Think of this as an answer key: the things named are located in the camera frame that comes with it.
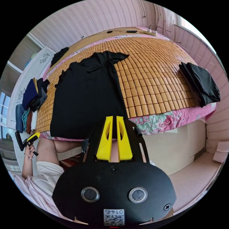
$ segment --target sticker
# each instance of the sticker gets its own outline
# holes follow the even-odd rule
[[[103,209],[105,226],[124,226],[125,213],[124,209]]]

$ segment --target red patterned cushion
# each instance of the red patterned cushion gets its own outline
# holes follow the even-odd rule
[[[67,168],[70,168],[71,166],[76,165],[77,163],[79,163],[80,155],[81,154],[78,154],[78,155],[75,155],[73,157],[67,158],[65,160],[59,161],[60,162],[60,166],[64,170],[66,170]]]

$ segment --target white cabinet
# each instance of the white cabinet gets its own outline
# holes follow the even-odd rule
[[[25,89],[32,78],[42,78],[47,70],[50,68],[52,58],[55,52],[49,47],[44,47],[26,66],[21,73],[14,90],[12,92],[8,112],[6,125],[8,128],[16,128],[16,116],[15,108],[17,104],[22,103],[23,94]]]

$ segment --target yellow plastic part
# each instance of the yellow plastic part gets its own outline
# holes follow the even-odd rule
[[[37,136],[37,138],[39,138],[40,137],[40,132],[36,132],[35,134],[33,134],[33,135],[31,135],[28,139],[27,139],[27,141],[29,141],[30,139],[32,139],[33,137],[35,137],[35,136]]]
[[[117,116],[117,140],[118,140],[118,152],[119,152],[119,162],[128,161],[133,157],[129,138],[126,132],[125,123],[123,117]]]
[[[112,129],[113,129],[113,116],[106,117],[99,148],[96,154],[98,160],[104,160],[110,162],[111,147],[112,147]]]

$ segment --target screw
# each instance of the screw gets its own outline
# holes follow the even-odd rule
[[[171,208],[171,204],[167,204],[164,206],[164,211],[167,211]]]
[[[112,172],[117,172],[119,169],[118,169],[118,167],[117,166],[112,166],[111,167],[111,171]]]

